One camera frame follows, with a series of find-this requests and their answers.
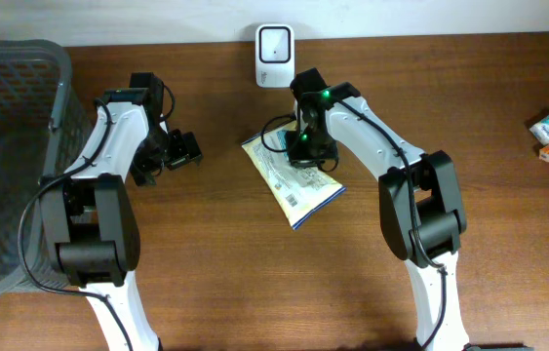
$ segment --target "white backdrop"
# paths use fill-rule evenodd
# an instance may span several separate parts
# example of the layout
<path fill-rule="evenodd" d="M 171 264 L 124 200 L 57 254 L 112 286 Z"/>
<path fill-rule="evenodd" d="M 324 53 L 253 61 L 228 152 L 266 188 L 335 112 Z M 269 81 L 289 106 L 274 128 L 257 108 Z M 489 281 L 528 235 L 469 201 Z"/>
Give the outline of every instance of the white backdrop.
<path fill-rule="evenodd" d="M 0 39 L 63 46 L 549 30 L 549 0 L 1 0 Z"/>

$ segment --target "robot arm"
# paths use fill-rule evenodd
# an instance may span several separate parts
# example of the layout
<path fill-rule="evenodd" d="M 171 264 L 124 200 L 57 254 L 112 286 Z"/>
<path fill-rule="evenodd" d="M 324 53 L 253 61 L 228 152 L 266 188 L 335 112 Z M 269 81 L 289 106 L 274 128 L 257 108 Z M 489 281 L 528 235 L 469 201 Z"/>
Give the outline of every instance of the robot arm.
<path fill-rule="evenodd" d="M 134 73 L 129 89 L 105 92 L 102 101 L 110 115 L 98 108 L 88 142 L 66 171 L 82 166 L 106 137 L 98 156 L 90 167 L 40 199 L 52 267 L 81 292 L 106 296 L 133 349 L 143 351 L 162 347 L 137 292 L 139 232 L 125 188 L 127 173 L 137 185 L 154 184 L 153 173 L 202 158 L 193 134 L 168 132 L 161 120 L 163 89 L 163 82 L 152 73 Z M 104 303 L 88 300 L 110 350 L 127 350 L 126 339 Z"/>
<path fill-rule="evenodd" d="M 300 167 L 316 166 L 337 159 L 336 141 L 347 146 L 378 180 L 380 225 L 383 236 L 395 256 L 403 260 L 411 276 L 417 310 L 416 339 L 423 345 L 444 319 L 426 350 L 461 351 L 469 342 L 462 325 L 455 267 L 460 247 L 459 235 L 466 221 L 458 183 L 451 159 L 444 152 L 427 155 L 403 140 L 380 121 L 367 102 L 350 84 L 328 87 L 317 70 L 300 73 L 291 85 L 299 115 L 299 134 L 289 133 L 300 142 L 288 150 L 290 162 Z M 412 238 L 410 201 L 405 165 L 385 135 L 352 109 L 378 125 L 404 151 L 410 163 L 415 189 L 432 191 L 416 204 L 418 232 L 426 253 L 435 263 L 443 264 L 447 277 L 421 258 Z M 443 292 L 446 294 L 443 306 Z"/>

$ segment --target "white arm segment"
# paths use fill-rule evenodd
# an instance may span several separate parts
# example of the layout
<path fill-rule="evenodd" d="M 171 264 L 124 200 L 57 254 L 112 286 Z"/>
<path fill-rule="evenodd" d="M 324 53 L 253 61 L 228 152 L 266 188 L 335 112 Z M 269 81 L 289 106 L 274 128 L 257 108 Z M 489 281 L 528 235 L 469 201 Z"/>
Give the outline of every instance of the white arm segment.
<path fill-rule="evenodd" d="M 364 98 L 349 97 L 344 101 L 384 129 L 404 149 L 411 165 L 421 160 L 424 151 L 407 143 L 380 121 Z M 333 108 L 326 111 L 326 124 L 331 137 L 349 148 L 372 172 L 376 180 L 392 167 L 404 168 L 402 159 L 398 157 L 387 139 L 367 122 L 359 120 L 340 103 L 336 103 Z M 469 336 L 460 318 L 455 275 L 457 260 L 458 253 L 454 255 L 444 253 L 435 258 L 437 263 L 444 263 L 448 271 L 448 303 L 445 320 L 427 351 L 461 351 L 469 342 Z M 405 261 L 405 264 L 411 275 L 412 292 L 417 309 L 416 336 L 419 344 L 423 345 L 434 330 L 441 312 L 441 275 L 436 268 L 421 269 L 409 260 Z"/>
<path fill-rule="evenodd" d="M 109 297 L 123 326 L 127 330 L 131 344 L 136 351 L 158 351 L 159 338 L 148 325 L 144 309 L 139 299 L 136 285 L 136 271 L 127 273 L 125 285 L 117 288 L 113 283 L 91 283 L 82 292 L 99 293 Z M 97 314 L 102 333 L 105 335 L 109 350 L 128 350 L 127 342 L 104 303 L 88 297 L 88 301 Z"/>
<path fill-rule="evenodd" d="M 110 134 L 102 151 L 92 167 L 74 175 L 73 179 L 96 178 L 101 174 L 120 175 L 125 181 L 131 162 L 134 160 L 137 147 L 148 135 L 148 120 L 142 106 L 130 102 L 110 102 L 107 105 L 111 113 L 112 126 Z M 102 107 L 98 108 L 97 124 L 95 125 L 81 155 L 66 170 L 75 169 L 85 162 L 97 150 L 105 133 L 107 116 Z"/>
<path fill-rule="evenodd" d="M 380 121 L 370 110 L 364 98 L 349 97 L 344 102 L 357 111 L 364 113 L 384 129 L 404 149 L 409 164 L 412 165 L 421 160 L 423 150 L 407 143 Z M 372 172 L 376 180 L 386 174 L 391 167 L 404 168 L 402 159 L 398 157 L 387 139 L 367 122 L 359 120 L 356 115 L 340 103 L 336 103 L 333 108 L 326 111 L 326 126 L 331 137 L 349 148 Z"/>
<path fill-rule="evenodd" d="M 427 351 L 462 351 L 469 343 L 469 335 L 462 325 L 458 288 L 456 287 L 456 262 L 458 253 L 443 253 L 434 259 L 445 264 L 447 276 L 446 316 Z M 420 345 L 430 337 L 439 322 L 441 313 L 441 274 L 436 268 L 419 268 L 410 260 L 404 262 L 409 270 L 414 305 L 417 310 L 417 342 Z"/>

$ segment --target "gray plastic bin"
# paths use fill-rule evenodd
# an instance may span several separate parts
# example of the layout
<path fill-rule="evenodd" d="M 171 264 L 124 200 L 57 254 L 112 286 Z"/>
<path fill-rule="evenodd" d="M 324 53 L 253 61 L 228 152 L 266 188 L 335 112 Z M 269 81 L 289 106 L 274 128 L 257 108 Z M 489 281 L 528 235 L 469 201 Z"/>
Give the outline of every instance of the gray plastic bin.
<path fill-rule="evenodd" d="M 79 155 L 92 130 L 72 91 L 70 58 L 43 40 L 0 41 L 0 293 L 28 292 L 19 266 L 20 214 L 41 175 L 61 174 Z M 34 276 L 66 285 L 47 259 L 38 206 L 25 228 L 25 252 Z"/>

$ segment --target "table surface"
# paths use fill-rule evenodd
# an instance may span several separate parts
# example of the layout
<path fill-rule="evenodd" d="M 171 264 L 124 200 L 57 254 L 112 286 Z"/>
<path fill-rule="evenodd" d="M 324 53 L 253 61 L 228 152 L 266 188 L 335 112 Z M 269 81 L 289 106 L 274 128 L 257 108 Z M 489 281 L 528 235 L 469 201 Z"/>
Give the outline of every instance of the table surface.
<path fill-rule="evenodd" d="M 345 147 L 347 192 L 292 231 L 240 143 L 292 109 L 255 83 L 252 43 L 68 49 L 92 100 L 152 71 L 176 94 L 173 128 L 205 155 L 128 191 L 137 284 L 167 349 L 335 349 L 414 337 L 404 264 L 380 234 L 377 184 Z M 473 343 L 549 350 L 549 164 L 528 121 L 549 108 L 549 33 L 299 41 L 298 72 L 348 81 L 396 133 L 458 172 L 468 230 L 457 281 Z M 82 298 L 0 296 L 0 350 L 103 350 Z"/>

